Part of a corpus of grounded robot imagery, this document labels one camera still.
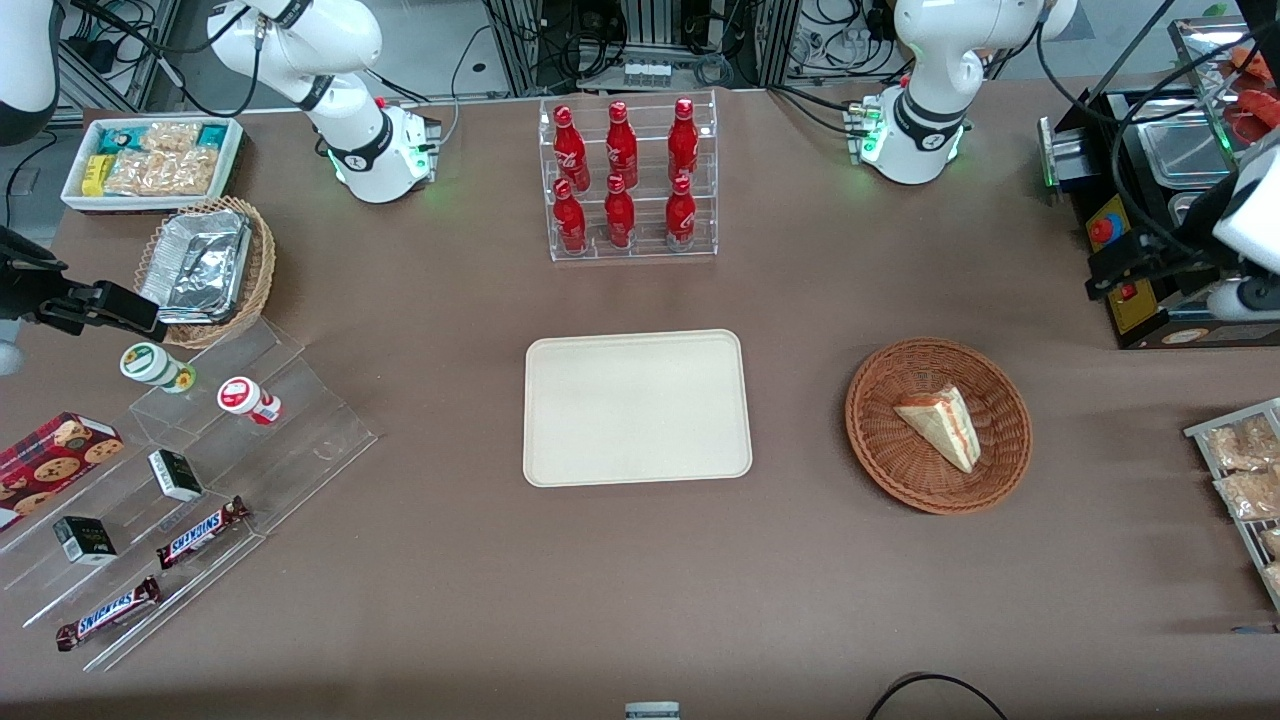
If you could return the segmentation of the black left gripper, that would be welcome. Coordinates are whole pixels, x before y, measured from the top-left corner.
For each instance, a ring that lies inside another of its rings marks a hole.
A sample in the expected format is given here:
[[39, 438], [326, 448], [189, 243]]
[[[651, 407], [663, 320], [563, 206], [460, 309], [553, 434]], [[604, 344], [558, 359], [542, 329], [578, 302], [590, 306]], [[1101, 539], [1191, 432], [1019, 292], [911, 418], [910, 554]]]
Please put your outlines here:
[[1203, 249], [1174, 243], [1153, 231], [1128, 231], [1093, 251], [1088, 265], [1089, 301], [1105, 299], [1120, 286], [1123, 296], [1133, 296], [1140, 281], [1157, 284], [1176, 275], [1220, 275], [1219, 265]]

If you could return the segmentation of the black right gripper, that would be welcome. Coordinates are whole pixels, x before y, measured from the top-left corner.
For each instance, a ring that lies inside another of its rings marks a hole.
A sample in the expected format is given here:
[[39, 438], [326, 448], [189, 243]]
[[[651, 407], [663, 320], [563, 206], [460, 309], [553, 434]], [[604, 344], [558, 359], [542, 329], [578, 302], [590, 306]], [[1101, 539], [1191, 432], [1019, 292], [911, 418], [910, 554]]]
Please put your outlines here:
[[119, 284], [99, 284], [99, 315], [77, 293], [87, 284], [68, 281], [67, 264], [41, 245], [1, 229], [1, 318], [46, 324], [78, 336], [90, 325], [109, 324], [154, 343], [166, 340], [159, 306]]

